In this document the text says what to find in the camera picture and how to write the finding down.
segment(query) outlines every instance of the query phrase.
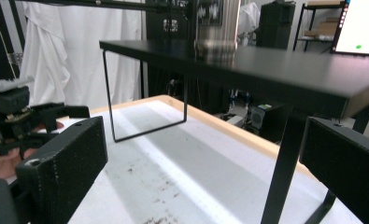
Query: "monitor screen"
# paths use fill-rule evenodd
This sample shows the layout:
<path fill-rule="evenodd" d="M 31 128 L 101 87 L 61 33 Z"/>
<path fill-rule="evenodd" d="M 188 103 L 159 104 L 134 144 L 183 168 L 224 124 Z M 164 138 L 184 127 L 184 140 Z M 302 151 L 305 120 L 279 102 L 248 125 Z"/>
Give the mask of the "monitor screen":
<path fill-rule="evenodd" d="M 369 0 L 346 1 L 332 52 L 369 55 Z"/>

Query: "cable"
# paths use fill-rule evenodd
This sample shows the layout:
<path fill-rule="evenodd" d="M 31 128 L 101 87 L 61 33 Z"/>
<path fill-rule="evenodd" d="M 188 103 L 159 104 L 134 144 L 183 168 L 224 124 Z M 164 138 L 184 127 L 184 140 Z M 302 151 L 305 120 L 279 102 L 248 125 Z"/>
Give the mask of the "cable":
<path fill-rule="evenodd" d="M 6 55 L 8 57 L 7 45 L 6 45 L 6 42 L 4 41 L 3 34 L 1 33 L 1 29 L 0 29 L 0 37 L 1 37 L 1 41 L 3 42 L 4 51 L 6 52 Z M 13 69 L 12 63 L 9 63 L 9 66 L 11 68 L 13 77 L 17 78 L 15 70 Z"/>

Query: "table top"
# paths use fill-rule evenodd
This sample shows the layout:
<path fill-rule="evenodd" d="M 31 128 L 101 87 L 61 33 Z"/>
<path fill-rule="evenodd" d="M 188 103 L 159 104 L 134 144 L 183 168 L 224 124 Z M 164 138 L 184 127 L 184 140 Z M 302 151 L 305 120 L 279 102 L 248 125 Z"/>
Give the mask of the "table top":
<path fill-rule="evenodd" d="M 118 105 L 115 130 L 181 120 L 182 108 L 168 96 Z M 116 144 L 108 112 L 93 111 L 104 117 L 108 163 L 69 223 L 260 223 L 278 146 L 190 105 L 188 113 L 185 123 Z M 280 223 L 304 223 L 326 191 L 298 163 Z M 361 222 L 337 200 L 322 223 Z"/>
<path fill-rule="evenodd" d="M 362 58 L 239 46 L 231 62 L 205 62 L 187 40 L 100 41 L 100 48 L 310 114 L 342 119 L 369 105 L 369 60 Z"/>

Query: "white table surface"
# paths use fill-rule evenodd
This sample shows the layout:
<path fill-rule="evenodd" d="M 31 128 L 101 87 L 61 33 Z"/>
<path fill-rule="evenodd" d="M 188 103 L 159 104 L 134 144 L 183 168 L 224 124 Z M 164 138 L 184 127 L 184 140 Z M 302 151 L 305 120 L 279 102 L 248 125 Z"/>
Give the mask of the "white table surface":
<path fill-rule="evenodd" d="M 114 110 L 116 133 L 182 119 L 180 110 L 163 101 Z M 92 114 L 104 117 L 108 163 L 70 223 L 260 223 L 278 147 L 193 110 L 186 123 L 118 144 L 108 112 Z M 326 192 L 298 165 L 280 223 L 304 223 Z M 321 223 L 361 222 L 337 200 Z"/>

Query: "white backdrop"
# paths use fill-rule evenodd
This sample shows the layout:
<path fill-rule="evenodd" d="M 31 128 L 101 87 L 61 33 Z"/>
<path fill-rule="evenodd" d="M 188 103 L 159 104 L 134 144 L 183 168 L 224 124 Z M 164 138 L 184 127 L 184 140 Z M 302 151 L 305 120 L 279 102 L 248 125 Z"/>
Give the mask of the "white backdrop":
<path fill-rule="evenodd" d="M 30 85 L 30 105 L 106 106 L 99 40 L 140 39 L 141 12 L 38 3 L 23 6 L 28 22 L 21 77 L 35 79 Z M 137 99 L 138 61 L 112 53 L 106 57 L 112 103 Z"/>

